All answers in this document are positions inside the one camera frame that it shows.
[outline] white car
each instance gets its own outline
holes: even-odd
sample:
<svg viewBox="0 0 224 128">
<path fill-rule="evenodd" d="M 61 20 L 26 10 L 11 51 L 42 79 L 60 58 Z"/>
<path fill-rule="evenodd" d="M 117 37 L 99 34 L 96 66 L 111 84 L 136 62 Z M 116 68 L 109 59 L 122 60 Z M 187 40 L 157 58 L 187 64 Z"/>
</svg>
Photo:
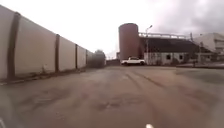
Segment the white car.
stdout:
<svg viewBox="0 0 224 128">
<path fill-rule="evenodd" d="M 122 60 L 122 65 L 145 65 L 145 60 L 137 57 L 129 57 L 128 60 Z"/>
</svg>

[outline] cloudy sky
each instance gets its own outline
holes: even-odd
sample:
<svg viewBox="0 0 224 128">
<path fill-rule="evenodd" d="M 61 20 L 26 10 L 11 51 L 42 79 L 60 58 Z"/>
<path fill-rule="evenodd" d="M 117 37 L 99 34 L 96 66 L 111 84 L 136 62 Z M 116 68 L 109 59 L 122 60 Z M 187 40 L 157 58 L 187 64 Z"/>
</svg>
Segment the cloudy sky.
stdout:
<svg viewBox="0 0 224 128">
<path fill-rule="evenodd" d="M 118 27 L 194 34 L 224 32 L 224 0 L 0 0 L 0 4 L 108 57 L 118 51 Z"/>
</svg>

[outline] pavement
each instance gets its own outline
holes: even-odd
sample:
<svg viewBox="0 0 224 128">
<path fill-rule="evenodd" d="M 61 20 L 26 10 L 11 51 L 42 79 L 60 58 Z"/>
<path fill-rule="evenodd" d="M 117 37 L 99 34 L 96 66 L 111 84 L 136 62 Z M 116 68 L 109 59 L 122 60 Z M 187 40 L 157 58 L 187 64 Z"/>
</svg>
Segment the pavement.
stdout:
<svg viewBox="0 0 224 128">
<path fill-rule="evenodd" d="M 4 89 L 25 128 L 224 126 L 224 70 L 108 67 Z"/>
<path fill-rule="evenodd" d="M 0 86 L 0 128 L 24 128 L 4 87 Z"/>
<path fill-rule="evenodd" d="M 199 64 L 196 63 L 195 66 L 193 63 L 187 63 L 187 64 L 180 64 L 176 67 L 182 67 L 182 68 L 205 68 L 205 69 L 224 69 L 224 63 L 223 62 L 212 62 L 212 63 L 204 63 Z"/>
</svg>

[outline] tank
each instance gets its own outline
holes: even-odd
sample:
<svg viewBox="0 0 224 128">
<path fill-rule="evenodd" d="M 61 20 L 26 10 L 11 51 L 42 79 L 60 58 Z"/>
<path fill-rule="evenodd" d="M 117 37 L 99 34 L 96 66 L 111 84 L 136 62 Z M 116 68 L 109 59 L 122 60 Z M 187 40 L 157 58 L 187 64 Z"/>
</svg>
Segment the tank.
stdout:
<svg viewBox="0 0 224 128">
<path fill-rule="evenodd" d="M 136 24 L 127 23 L 119 27 L 119 46 L 120 60 L 140 56 L 140 38 Z"/>
</svg>

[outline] tree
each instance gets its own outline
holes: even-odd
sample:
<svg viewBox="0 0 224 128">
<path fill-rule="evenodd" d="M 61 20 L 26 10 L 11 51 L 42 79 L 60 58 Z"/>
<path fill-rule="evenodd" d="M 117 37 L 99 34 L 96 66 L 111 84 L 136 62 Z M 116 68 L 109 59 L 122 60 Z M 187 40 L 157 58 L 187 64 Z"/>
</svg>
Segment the tree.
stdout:
<svg viewBox="0 0 224 128">
<path fill-rule="evenodd" d="M 106 56 L 102 50 L 96 50 L 88 59 L 87 65 L 91 68 L 102 68 L 105 66 Z"/>
</svg>

